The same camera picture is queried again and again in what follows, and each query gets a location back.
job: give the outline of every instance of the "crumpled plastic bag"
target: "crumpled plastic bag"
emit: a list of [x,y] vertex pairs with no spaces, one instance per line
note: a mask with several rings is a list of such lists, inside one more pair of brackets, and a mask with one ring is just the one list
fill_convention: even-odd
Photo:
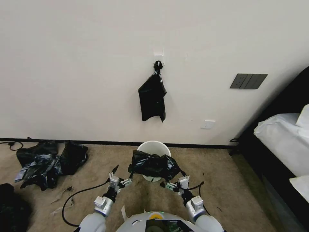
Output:
[[68,141],[61,156],[57,156],[55,141],[40,142],[31,148],[17,151],[17,158],[22,169],[15,182],[23,180],[20,188],[36,184],[42,191],[53,189],[57,185],[58,176],[73,175],[77,168],[88,158],[88,147]]
[[23,180],[21,189],[27,185],[36,184],[42,191],[53,189],[57,185],[57,173],[54,165],[56,155],[35,155],[33,161],[23,166],[15,178],[15,182]]
[[167,182],[179,172],[186,176],[186,173],[179,168],[172,157],[167,155],[158,156],[157,154],[150,155],[138,150],[133,151],[132,163],[129,165],[128,172],[150,177],[161,177]]
[[32,212],[30,204],[14,193],[10,184],[0,185],[0,193],[1,231],[26,232]]
[[162,122],[165,120],[165,104],[163,97],[167,92],[160,75],[161,68],[163,68],[162,63],[156,61],[154,64],[154,73],[138,89],[143,121],[153,116],[160,116]]
[[78,167],[83,165],[87,159],[88,147],[69,141],[59,157],[55,168],[58,175],[74,175]]
[[62,190],[60,193],[58,193],[58,195],[57,195],[57,196],[55,197],[55,199],[51,202],[51,204],[54,203],[54,202],[59,201],[59,200],[62,198],[62,196],[63,196],[63,194],[64,194],[65,192],[69,192],[70,195],[71,195],[72,190],[73,190],[73,186],[70,186],[70,187],[68,187],[68,188],[66,188],[66,189],[64,189],[64,190]]

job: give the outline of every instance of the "white trash can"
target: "white trash can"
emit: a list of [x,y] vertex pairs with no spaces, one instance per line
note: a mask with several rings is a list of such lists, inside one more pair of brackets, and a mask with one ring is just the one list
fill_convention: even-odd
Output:
[[[168,147],[165,144],[163,144],[159,141],[144,142],[143,144],[141,144],[138,147],[137,150],[146,152],[150,155],[157,154],[158,156],[163,156],[163,155],[171,156],[171,152],[168,149]],[[153,177],[147,177],[147,176],[144,176],[144,175],[143,175],[143,177],[150,182],[153,179]],[[161,179],[160,177],[155,177],[152,182],[159,181],[160,179]]]

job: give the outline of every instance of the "pile of black bags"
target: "pile of black bags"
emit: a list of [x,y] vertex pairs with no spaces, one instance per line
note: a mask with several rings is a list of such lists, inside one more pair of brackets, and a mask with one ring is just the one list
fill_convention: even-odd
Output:
[[88,147],[68,141],[60,156],[55,141],[42,141],[36,146],[19,149],[16,153],[22,169],[15,182],[23,181],[20,188],[36,184],[42,191],[53,189],[58,176],[73,175],[88,158]]

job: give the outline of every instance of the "light switch panel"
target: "light switch panel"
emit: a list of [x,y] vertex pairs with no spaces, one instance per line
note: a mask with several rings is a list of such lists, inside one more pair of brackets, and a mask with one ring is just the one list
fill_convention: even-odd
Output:
[[268,74],[243,74],[236,75],[231,89],[257,89]]

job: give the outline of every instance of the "wall socket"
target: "wall socket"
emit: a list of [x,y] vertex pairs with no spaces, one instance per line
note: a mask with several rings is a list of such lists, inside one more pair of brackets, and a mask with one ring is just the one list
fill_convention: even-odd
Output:
[[216,121],[205,120],[201,126],[201,129],[211,129]]

